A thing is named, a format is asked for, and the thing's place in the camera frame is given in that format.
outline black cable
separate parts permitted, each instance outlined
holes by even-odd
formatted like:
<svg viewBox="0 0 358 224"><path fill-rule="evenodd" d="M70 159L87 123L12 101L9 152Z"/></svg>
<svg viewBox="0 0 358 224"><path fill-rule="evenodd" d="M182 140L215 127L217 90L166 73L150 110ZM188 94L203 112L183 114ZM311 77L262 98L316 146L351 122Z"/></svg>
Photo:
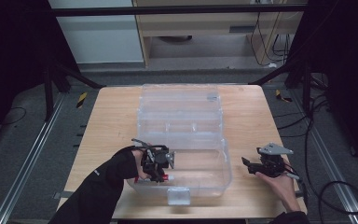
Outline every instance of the black cable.
<svg viewBox="0 0 358 224"><path fill-rule="evenodd" d="M303 113L302 112L296 112L296 113L289 113L289 114L284 114L284 115L276 115L276 116L273 116L273 118L281 118L281 117L295 115L295 114L303 114Z"/></svg>
<svg viewBox="0 0 358 224"><path fill-rule="evenodd" d="M352 189L355 189L357 192L358 192L358 189L347 183L347 182L344 182L344 181L331 181L331 182L328 182L327 184L324 185L324 187L322 188L321 192L318 193L317 190L315 189L315 187L313 186L312 182L310 181L310 171L309 171L309 167L308 167L308 138L309 138L309 134L310 134L310 130L312 128L312 125L313 125L313 113L316 109L318 109L318 107L321 107L323 105L325 105L325 103L327 101L322 101L320 102L319 104L315 105L315 102L316 101L313 101L312 102L312 107L311 107L311 111L310 111L310 123L308 125L308 128L307 128L307 131L306 131L306 135L305 135L305 141L304 141L304 164L305 164L305 172L306 172L306 177L307 177L307 180L309 182L309 185L310 185L310 188L312 189L313 193L315 195L317 195L318 197L318 210L319 210L319 216L320 216L320 219L321 219L321 222L324 223L324 216L323 216L323 211L322 211L322 203L326 204L327 206L329 206L330 208L338 211L339 213L342 213L342 214L345 214L345 215L358 215L358 211L355 211L355 212L348 212L346 210L342 210L342 209L339 209L337 207L335 207L334 205L332 205L331 203L328 203L326 200L323 199L323 195L324 195L324 192L327 188L329 188L330 186L333 186L333 185L336 185L336 184L343 184L343 185L346 185L346 186L349 186L351 187Z"/></svg>
<svg viewBox="0 0 358 224"><path fill-rule="evenodd" d="M256 20L256 22L255 22L255 28L254 28L254 30L252 31L252 35L251 35L251 46L252 46L252 51L254 52L254 55L256 55L256 53L255 53L255 48L254 48L254 46L253 46L253 37L254 37L256 28L258 28L258 33L260 34L260 39L261 39L261 42L262 42L263 48L264 48L264 53L266 54L266 56L267 56L273 63L280 62L281 60L275 60L275 59L271 59L271 58L269 57L269 54L267 53L266 44L265 44L265 42L264 42L264 38L263 38L263 36L261 35L261 30L260 30L259 23L260 23L260 12L257 13L257 20ZM262 64L261 62L259 62L259 61L257 60L257 57L255 57L255 60L257 61L258 65L261 65L261 66L266 66L266 65L268 65L268 64Z"/></svg>
<svg viewBox="0 0 358 224"><path fill-rule="evenodd" d="M286 35L283 49L275 49L278 39L281 40L281 35L275 36L274 43L272 44L272 53L276 56L282 57L282 63L285 64L290 50L290 42L291 42L290 35Z"/></svg>
<svg viewBox="0 0 358 224"><path fill-rule="evenodd" d="M21 117L19 119L15 119L15 120L10 121L10 122L2 123L2 125L9 125L9 124L17 123L20 120L22 120L25 117L25 115L27 114L27 110L25 108L23 108L23 107L16 106L16 107L10 108L10 110L13 110L13 109L21 109L24 113L21 115Z"/></svg>
<svg viewBox="0 0 358 224"><path fill-rule="evenodd" d="M321 219L321 222L324 223L324 216L323 216L323 211L322 211L322 203L324 203L325 205L327 205L328 207L334 209L335 211L339 212L339 213L342 213L342 214L345 214L345 215L358 215L358 211L354 211L354 212L348 212L346 210L343 210L343 209L340 209L334 205L332 205L331 203L327 202L323 196L324 196L324 192L331 186L334 186L334 185L337 185L337 184L341 184L341 185L346 185L348 187L350 187L351 189L354 189L357 194L358 194L358 189L347 183L347 182L344 182L344 181L330 181L328 183L326 183L321 192L318 193L318 191L315 189L315 187L313 186L312 182L311 182L311 179L310 179L310 172L309 172L309 166L308 166L308 138L309 138L309 134L310 134L310 130L312 129L312 126L314 124L314 119L313 119L313 115L315 112L318 112L320 111L320 109L325 106L325 105L328 105L328 102L327 100L323 100L321 101L320 103L316 104L317 100L321 97L325 97L325 94L320 94L318 95L316 98L314 98L312 100L312 105L311 105L311 110L310 110L310 113L308 116L304 116L302 117L301 119L291 123L291 124L288 124L288 125L285 125L281 128L278 128L278 129L283 129L283 128L288 128L288 127L291 127L297 123L299 123L301 120L303 119L310 119L309 121L309 124L307 126L307 130L305 133L303 134L300 134L300 135L293 135L293 136L281 136L281 137L298 137L298 136L305 136L305 140L304 140L304 164L305 164L305 172L306 172L306 178L309 182L309 185L310 185L310 188L311 190L313 191L313 193L318 197L318 210L319 210L319 216L320 216L320 219ZM293 115L293 114L298 114L298 113L290 113L290 114L285 114L285 115L280 115L280 116L275 116L274 118L278 118L278 117L284 117L284 116L288 116L288 115ZM301 183L301 186L303 187L303 189L306 188L305 186L305 183Z"/></svg>
<svg viewBox="0 0 358 224"><path fill-rule="evenodd" d="M288 164L285 164L285 165L290 168L290 169L284 168L284 170L285 170L286 172L288 172L289 174L296 175L296 176L299 177L298 172L295 170L295 168L293 168L293 166L288 165Z"/></svg>

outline clear plastic container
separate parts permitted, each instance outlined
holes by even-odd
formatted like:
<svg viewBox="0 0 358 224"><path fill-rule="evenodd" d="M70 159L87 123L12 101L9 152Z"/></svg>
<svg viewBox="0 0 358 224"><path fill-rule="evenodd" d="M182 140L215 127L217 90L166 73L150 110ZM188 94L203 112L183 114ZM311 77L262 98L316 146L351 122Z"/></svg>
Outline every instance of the clear plastic container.
<svg viewBox="0 0 358 224"><path fill-rule="evenodd" d="M168 204L224 193L232 177L216 85L144 85L137 123L136 138L174 151L175 166L164 170L168 181L128 180L136 191Z"/></svg>

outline gray floor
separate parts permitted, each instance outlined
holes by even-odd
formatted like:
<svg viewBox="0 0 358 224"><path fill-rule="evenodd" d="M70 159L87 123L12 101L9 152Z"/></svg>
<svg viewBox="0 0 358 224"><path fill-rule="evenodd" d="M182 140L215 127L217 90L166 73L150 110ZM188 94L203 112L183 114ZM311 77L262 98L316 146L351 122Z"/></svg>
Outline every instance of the gray floor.
<svg viewBox="0 0 358 224"><path fill-rule="evenodd" d="M249 44L244 36L193 36L190 41L180 38L156 38L151 51L150 65L143 67L120 67L104 71L85 71L84 75L109 86L142 85L144 83L247 83L256 80L273 68L256 63ZM302 117L300 88L288 91L283 85L284 75L271 80L263 87L271 113L277 127L283 127ZM54 198L61 192L76 156L82 133L85 131L98 94L84 84L71 79L69 93L55 93L56 102L62 99L62 109L48 134L32 172L21 189L21 194L10 211L9 220L20 223L46 222L58 204ZM291 97L292 103L279 100L275 91ZM79 95L88 96L81 108L76 108ZM322 94L312 91L312 96ZM43 86L19 94L13 102L14 108L0 129L0 205L12 187L22 164L33 148L33 143L44 125L45 105ZM292 165L307 184L308 216L312 223L320 223L318 200L310 190L306 180L305 158L308 161L310 179L317 190L331 179L342 177L358 188L358 157L353 157L346 136L336 123L329 107L318 110L314 116L314 126L305 150L305 137L290 137L306 131L306 121L280 130L285 147L295 151L290 156ZM331 158L326 158L324 150ZM329 165L337 167L331 172ZM329 189L324 199L340 205L346 196L337 196L340 187ZM342 215L323 205L325 223L358 223L358 216ZM251 223L267 223L266 220L251 220Z"/></svg>

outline white cabinet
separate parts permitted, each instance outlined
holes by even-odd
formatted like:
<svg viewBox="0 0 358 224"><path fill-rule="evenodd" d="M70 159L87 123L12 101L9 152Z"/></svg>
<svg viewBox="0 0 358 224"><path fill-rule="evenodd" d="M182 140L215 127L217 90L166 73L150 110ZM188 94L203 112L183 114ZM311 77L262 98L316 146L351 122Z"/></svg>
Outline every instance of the white cabinet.
<svg viewBox="0 0 358 224"><path fill-rule="evenodd" d="M49 0L52 8L132 7L131 0ZM129 16L57 18L77 63L142 63L136 21Z"/></svg>

